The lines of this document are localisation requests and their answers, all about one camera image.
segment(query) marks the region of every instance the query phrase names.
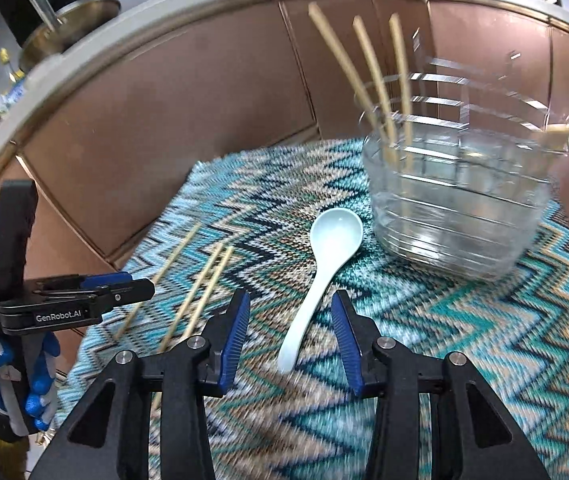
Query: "blue and white glove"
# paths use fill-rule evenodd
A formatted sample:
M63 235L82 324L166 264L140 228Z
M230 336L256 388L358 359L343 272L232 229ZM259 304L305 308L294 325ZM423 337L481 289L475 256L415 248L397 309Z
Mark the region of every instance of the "blue and white glove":
M60 344L52 332L46 333L41 344L24 410L34 418L36 428L45 431L58 407L54 379L55 358L60 355ZM11 384L11 381L19 381L21 377L20 372L11 366L13 358L14 351L0 338L0 414L8 416L11 430L17 436L25 436L28 431Z

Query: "spoon bowl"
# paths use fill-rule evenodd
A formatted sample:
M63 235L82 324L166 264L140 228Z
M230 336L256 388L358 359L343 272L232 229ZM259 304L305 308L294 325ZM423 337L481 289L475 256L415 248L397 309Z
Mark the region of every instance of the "spoon bowl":
M316 276L293 318L287 335L284 336L277 359L280 373L290 372L295 367L300 344L325 289L335 273L349 261L363 241L363 223L360 217L349 209L328 209L311 225L309 238L316 258Z
M331 269L337 265L335 274L360 247L363 223L353 211L335 207L315 219L309 238L318 268L326 266Z

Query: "metal pot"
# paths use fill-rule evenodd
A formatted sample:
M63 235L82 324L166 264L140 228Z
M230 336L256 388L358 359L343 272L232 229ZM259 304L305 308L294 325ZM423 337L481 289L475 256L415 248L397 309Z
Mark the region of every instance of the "metal pot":
M44 58L60 54L120 13L118 0L78 0L55 12L48 0L29 0L44 22L24 43L20 68L29 72Z

